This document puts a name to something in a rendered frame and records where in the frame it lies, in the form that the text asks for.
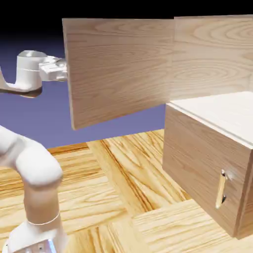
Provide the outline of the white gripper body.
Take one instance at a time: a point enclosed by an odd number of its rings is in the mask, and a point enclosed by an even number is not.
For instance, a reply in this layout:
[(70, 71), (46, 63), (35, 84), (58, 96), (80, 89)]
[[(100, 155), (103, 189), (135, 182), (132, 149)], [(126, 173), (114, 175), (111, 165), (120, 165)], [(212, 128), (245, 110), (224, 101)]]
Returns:
[(68, 77), (66, 62), (39, 64), (40, 78), (42, 81), (66, 81)]

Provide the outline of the light wood cabinet door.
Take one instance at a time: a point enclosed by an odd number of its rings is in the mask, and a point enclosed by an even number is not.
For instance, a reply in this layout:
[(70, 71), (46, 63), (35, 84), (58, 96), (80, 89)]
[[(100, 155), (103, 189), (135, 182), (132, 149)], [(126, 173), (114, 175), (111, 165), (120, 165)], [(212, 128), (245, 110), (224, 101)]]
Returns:
[(171, 19), (62, 20), (72, 128), (167, 103)]

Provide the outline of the light wood cabinet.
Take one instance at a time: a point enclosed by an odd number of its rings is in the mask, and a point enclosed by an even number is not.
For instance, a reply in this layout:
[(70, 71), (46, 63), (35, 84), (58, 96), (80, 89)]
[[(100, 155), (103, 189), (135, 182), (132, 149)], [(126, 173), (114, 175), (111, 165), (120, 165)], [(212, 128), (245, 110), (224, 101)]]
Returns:
[(253, 148), (253, 15), (176, 17), (175, 109)]

